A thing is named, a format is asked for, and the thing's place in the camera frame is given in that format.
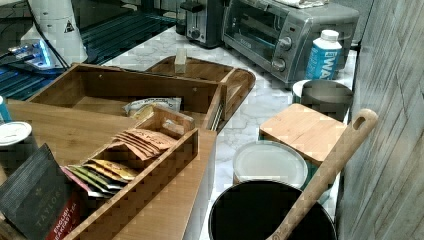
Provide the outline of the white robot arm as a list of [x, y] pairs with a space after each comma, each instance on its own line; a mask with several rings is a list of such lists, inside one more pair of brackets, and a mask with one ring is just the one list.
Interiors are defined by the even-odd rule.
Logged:
[[88, 59], [71, 0], [1, 0], [1, 5], [26, 1], [32, 27], [8, 55], [41, 71], [66, 69]]

